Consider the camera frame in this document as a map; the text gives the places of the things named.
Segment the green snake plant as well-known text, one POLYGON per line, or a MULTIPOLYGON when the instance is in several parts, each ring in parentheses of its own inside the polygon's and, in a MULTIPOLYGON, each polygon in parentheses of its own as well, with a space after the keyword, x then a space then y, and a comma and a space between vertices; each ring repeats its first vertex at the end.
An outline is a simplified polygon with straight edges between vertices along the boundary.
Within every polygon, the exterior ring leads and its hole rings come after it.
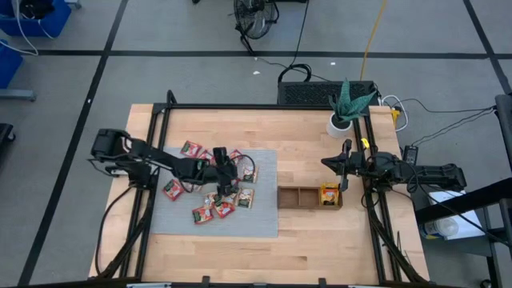
POLYGON ((374 99, 377 91, 359 96, 355 99, 350 95, 350 81, 345 78, 339 94, 332 94, 328 97, 329 104, 334 112, 334 121, 336 123, 351 122, 356 118, 365 116, 364 109, 368 107, 374 99))

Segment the black floor fan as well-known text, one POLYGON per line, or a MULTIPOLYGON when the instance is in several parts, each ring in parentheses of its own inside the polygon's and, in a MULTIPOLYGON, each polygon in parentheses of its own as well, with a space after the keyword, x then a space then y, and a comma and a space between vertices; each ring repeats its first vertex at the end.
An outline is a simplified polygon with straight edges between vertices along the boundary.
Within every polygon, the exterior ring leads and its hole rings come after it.
POLYGON ((280 16, 275 0, 234 0, 235 29, 251 56, 255 56, 249 40, 264 37, 280 16))

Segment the small blue bin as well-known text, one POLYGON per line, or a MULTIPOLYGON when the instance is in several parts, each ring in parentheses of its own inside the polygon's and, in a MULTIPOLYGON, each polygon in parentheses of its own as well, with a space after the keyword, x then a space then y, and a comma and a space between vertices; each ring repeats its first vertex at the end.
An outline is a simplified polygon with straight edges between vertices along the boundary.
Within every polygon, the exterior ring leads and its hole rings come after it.
POLYGON ((19 52, 6 46, 7 41, 0 39, 0 89, 5 89, 22 64, 19 52))

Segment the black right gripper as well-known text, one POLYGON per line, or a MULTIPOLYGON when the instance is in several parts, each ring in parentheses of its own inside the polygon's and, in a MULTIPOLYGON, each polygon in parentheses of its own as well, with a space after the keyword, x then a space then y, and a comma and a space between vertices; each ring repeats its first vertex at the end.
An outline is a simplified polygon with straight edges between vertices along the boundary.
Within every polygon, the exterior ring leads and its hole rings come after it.
POLYGON ((364 167, 364 153, 363 152, 351 152, 352 141, 347 139, 342 144, 342 152, 340 155, 323 158, 322 164, 331 169, 333 172, 338 173, 341 177, 339 184, 339 191, 344 192, 348 189, 348 175, 358 175, 359 171, 364 167))

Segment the grey cart base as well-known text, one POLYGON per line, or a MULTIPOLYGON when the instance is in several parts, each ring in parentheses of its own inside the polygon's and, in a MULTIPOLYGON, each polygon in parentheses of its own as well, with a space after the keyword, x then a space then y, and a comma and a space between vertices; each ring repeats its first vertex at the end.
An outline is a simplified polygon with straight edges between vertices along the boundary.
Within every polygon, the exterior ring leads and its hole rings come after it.
POLYGON ((37 96, 32 90, 0 89, 0 99, 14 99, 35 102, 37 96))

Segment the large blue bin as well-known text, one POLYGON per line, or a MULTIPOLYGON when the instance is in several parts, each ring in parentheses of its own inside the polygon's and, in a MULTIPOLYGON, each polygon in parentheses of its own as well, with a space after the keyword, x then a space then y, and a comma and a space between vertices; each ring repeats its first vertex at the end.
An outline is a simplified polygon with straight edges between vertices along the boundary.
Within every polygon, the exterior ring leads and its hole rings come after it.
POLYGON ((9 36, 56 38, 70 14, 65 0, 0 0, 0 30, 9 36))

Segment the black floor object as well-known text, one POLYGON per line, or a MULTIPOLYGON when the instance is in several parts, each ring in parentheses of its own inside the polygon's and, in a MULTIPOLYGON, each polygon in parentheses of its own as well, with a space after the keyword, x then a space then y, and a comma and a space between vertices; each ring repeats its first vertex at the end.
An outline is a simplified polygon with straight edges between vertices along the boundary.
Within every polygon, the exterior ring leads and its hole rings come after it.
POLYGON ((0 144, 13 142, 15 139, 14 126, 8 123, 0 123, 0 144))

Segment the white plant pot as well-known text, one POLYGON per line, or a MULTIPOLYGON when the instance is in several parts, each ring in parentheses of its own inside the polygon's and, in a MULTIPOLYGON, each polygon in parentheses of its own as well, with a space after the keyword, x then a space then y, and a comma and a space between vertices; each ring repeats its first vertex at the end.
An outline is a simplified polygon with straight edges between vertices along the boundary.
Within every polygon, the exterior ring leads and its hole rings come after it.
POLYGON ((326 124, 326 132, 332 138, 343 138, 352 126, 352 121, 339 122, 335 117, 335 113, 332 113, 326 124))

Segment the clear plastic bottle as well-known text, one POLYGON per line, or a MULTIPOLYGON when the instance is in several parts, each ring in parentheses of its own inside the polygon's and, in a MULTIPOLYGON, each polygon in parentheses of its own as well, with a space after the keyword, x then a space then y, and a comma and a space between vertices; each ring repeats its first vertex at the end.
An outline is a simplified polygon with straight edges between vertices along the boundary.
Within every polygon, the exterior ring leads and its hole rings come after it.
POLYGON ((455 236, 459 226, 452 218, 441 218, 432 222, 421 224, 419 227, 421 236, 426 239, 447 238, 455 236))

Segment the white box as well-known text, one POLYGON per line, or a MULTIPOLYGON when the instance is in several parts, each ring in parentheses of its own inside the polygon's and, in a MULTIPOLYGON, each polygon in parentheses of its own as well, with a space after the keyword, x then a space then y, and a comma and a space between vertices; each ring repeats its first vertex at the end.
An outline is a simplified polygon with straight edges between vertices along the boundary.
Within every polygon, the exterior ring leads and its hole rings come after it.
MULTIPOLYGON (((462 191, 434 191, 429 192, 430 204, 438 204, 439 202, 445 202, 452 198, 463 196, 466 192, 462 191)), ((478 216, 473 210, 463 213, 462 215, 453 215, 448 218, 455 220, 459 226, 459 231, 455 236, 443 238, 444 240, 457 240, 463 238, 475 238, 484 236, 482 231, 482 224, 480 223, 478 216)))

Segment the wooden tea organizer box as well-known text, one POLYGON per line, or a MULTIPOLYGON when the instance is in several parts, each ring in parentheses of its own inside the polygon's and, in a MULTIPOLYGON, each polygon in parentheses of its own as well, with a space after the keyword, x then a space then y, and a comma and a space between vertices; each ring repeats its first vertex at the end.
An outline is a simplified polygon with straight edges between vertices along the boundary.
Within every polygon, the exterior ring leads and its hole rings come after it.
POLYGON ((341 194, 339 194, 338 205, 323 206, 320 204, 319 199, 320 188, 321 187, 280 186, 278 188, 278 208, 304 210, 340 210, 343 206, 341 194))

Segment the grey woven placemat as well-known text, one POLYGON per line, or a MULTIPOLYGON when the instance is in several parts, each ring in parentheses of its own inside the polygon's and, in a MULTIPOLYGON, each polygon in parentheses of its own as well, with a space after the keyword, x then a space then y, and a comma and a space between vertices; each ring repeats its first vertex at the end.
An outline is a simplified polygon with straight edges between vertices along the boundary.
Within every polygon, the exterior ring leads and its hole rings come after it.
POLYGON ((163 187, 174 176, 163 170, 158 179, 150 232, 152 234, 275 238, 278 236, 278 180, 275 150, 242 149, 254 161, 258 172, 255 183, 243 182, 242 188, 254 190, 250 208, 236 207, 220 218, 216 211, 208 222, 196 224, 192 210, 205 204, 206 195, 216 191, 214 183, 193 193, 184 192, 173 201, 163 187))

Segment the black aluminium table frame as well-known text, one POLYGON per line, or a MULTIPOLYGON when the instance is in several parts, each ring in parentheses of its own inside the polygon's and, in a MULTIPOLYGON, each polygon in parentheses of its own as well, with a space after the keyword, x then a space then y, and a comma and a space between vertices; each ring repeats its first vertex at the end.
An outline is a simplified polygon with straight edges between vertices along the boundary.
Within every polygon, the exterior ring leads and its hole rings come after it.
MULTIPOLYGON (((154 144, 269 149, 277 153, 280 186, 318 186, 334 174, 322 158, 339 140, 326 132, 327 109, 270 104, 176 104, 164 117, 155 104, 134 104, 122 120, 135 138, 154 132, 154 144)), ((350 180, 340 210, 280 210, 275 238, 146 233, 128 257, 128 271, 148 282, 378 285, 392 275, 377 246, 363 184, 350 180)))

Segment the black perforated computer case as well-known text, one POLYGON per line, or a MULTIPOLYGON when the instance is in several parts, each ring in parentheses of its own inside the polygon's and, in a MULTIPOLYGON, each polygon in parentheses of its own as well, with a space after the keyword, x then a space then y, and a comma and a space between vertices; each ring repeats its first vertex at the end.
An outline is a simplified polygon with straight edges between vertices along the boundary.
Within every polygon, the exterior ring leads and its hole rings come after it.
MULTIPOLYGON (((341 88, 342 82, 280 82, 278 84, 278 104, 329 107, 328 97, 340 95, 341 88)), ((375 95, 370 104, 376 106, 380 93, 374 82, 350 82, 350 98, 352 100, 373 92, 375 95)))

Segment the black equipment stand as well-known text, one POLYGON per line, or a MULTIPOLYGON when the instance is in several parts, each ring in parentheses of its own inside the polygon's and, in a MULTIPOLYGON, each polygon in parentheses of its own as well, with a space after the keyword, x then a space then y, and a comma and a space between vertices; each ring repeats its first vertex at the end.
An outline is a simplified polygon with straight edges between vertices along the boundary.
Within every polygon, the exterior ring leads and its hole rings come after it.
MULTIPOLYGON (((512 170, 512 92, 497 95, 495 102, 497 109, 495 114, 501 128, 507 160, 512 170)), ((485 288, 499 288, 501 286, 497 264, 498 254, 494 245, 500 242, 507 247, 512 257, 512 177, 492 183, 463 196, 422 208, 416 213, 418 222, 424 224, 453 215, 462 215, 470 210, 484 209, 494 204, 499 205, 503 226, 485 230, 485 235, 481 236, 481 239, 487 241, 490 246, 490 251, 484 254, 487 258, 490 274, 490 280, 482 282, 485 288)))

